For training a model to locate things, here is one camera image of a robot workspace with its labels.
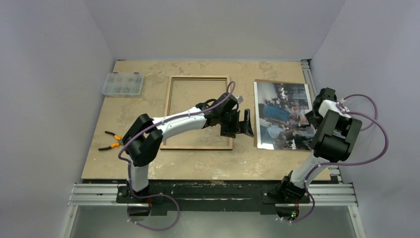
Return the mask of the black wooden picture frame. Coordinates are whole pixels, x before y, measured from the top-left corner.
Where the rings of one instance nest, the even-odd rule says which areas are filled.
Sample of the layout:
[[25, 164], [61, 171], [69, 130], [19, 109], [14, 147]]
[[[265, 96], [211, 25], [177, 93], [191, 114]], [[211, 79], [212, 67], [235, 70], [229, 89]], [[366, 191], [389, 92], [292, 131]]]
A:
[[[218, 99], [230, 82], [229, 76], [170, 76], [164, 115], [181, 113], [208, 99]], [[161, 150], [232, 150], [231, 138], [219, 135], [220, 126], [190, 130], [165, 140]]]

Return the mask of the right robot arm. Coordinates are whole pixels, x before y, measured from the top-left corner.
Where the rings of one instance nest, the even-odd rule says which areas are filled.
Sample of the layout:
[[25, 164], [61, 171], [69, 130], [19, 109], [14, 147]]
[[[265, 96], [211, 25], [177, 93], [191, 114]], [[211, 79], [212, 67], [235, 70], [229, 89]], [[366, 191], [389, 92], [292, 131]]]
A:
[[321, 89], [313, 109], [305, 116], [316, 129], [310, 145], [312, 152], [301, 166], [276, 185], [276, 193], [285, 202], [301, 199], [322, 171], [346, 161], [362, 128], [362, 122], [348, 114], [348, 109], [339, 103], [331, 88]]

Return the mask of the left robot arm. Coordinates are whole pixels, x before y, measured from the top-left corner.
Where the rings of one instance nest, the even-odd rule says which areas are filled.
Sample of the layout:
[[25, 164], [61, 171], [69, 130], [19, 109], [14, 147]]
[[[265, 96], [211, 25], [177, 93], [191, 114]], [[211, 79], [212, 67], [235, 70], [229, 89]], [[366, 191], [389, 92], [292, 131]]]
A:
[[161, 143], [171, 137], [217, 125], [220, 136], [235, 138], [244, 134], [253, 137], [250, 110], [244, 110], [244, 119], [240, 120], [239, 104], [238, 97], [223, 93], [218, 99], [209, 99], [170, 116], [138, 116], [123, 136], [123, 148], [118, 154], [119, 159], [128, 164], [128, 196], [136, 203], [146, 200], [149, 164], [156, 158]]

